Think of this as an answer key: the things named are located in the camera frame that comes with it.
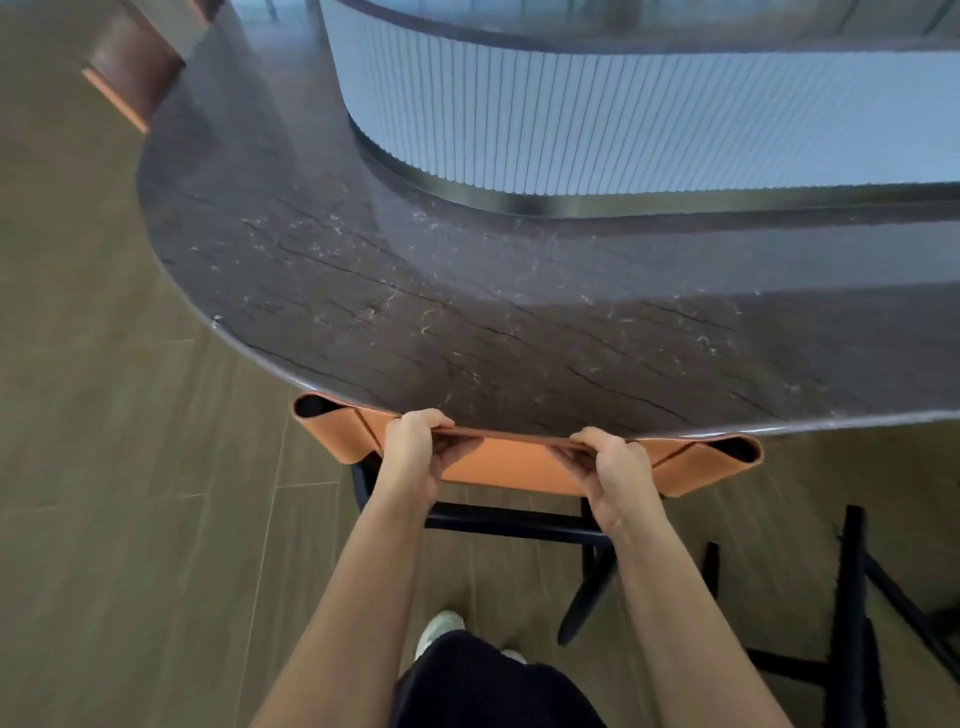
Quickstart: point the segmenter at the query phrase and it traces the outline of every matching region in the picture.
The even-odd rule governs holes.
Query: person
[[[452,613],[396,681],[427,511],[444,470],[480,444],[444,435],[452,426],[437,409],[389,425],[373,495],[252,728],[603,725],[557,670],[500,653]],[[643,446],[596,427],[570,441],[595,452],[553,449],[616,549],[662,724],[787,728],[667,520]]]

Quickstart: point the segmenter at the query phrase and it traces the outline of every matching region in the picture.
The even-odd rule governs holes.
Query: table
[[[156,256],[304,388],[458,424],[689,435],[960,413],[957,204],[545,220],[392,177],[313,4],[225,6],[153,119]]]

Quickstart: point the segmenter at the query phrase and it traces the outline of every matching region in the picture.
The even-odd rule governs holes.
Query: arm
[[[667,520],[646,450],[596,427],[571,440],[597,453],[555,450],[613,541],[664,726],[789,728]]]
[[[423,522],[443,471],[480,444],[438,426],[453,422],[436,409],[390,423],[373,495],[251,728],[387,725]]]

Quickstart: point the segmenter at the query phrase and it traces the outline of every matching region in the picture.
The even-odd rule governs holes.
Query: person's left arm
[[[373,495],[251,728],[387,725],[423,523],[444,470],[481,442],[431,431],[451,426],[436,409],[388,426]]]

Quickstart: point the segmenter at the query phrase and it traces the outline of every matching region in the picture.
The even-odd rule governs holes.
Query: white ribbed panel
[[[350,116],[446,180],[539,195],[960,181],[960,53],[525,52],[322,5]]]

